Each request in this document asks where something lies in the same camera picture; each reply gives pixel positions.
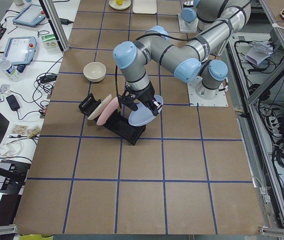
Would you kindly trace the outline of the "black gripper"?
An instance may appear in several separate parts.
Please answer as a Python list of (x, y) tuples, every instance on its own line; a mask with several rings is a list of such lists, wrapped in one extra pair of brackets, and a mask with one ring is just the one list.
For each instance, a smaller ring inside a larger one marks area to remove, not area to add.
[(129, 107), (132, 111), (138, 110), (138, 106), (134, 102), (135, 100), (139, 100), (143, 103), (151, 110), (154, 116), (159, 114), (159, 110), (163, 106), (162, 103), (155, 99), (155, 90), (151, 83), (142, 90), (133, 90), (130, 85), (126, 85), (124, 93), (122, 95), (118, 95), (118, 102)]

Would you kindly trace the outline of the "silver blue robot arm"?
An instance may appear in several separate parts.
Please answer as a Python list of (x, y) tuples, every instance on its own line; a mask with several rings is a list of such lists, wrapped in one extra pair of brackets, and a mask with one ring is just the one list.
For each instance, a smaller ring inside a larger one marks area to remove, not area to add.
[(120, 69), (128, 85), (118, 95), (120, 105), (133, 111), (139, 100), (157, 116), (162, 104), (155, 99), (155, 90), (145, 65), (151, 60), (188, 83), (200, 72), (202, 62), (233, 33), (241, 30), (251, 15), (249, 0), (199, 0), (194, 3), (198, 18), (199, 34), (187, 40), (183, 47), (168, 41), (168, 34), (159, 25), (147, 30), (134, 41), (117, 45), (113, 52), (116, 67)]

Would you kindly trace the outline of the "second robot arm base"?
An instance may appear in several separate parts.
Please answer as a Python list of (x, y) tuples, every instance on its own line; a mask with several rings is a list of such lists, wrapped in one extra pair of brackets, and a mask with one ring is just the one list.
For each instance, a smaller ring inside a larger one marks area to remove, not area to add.
[(227, 74), (228, 66), (222, 60), (213, 59), (206, 62), (199, 73), (201, 80), (195, 88), (197, 95), (205, 100), (214, 99)]

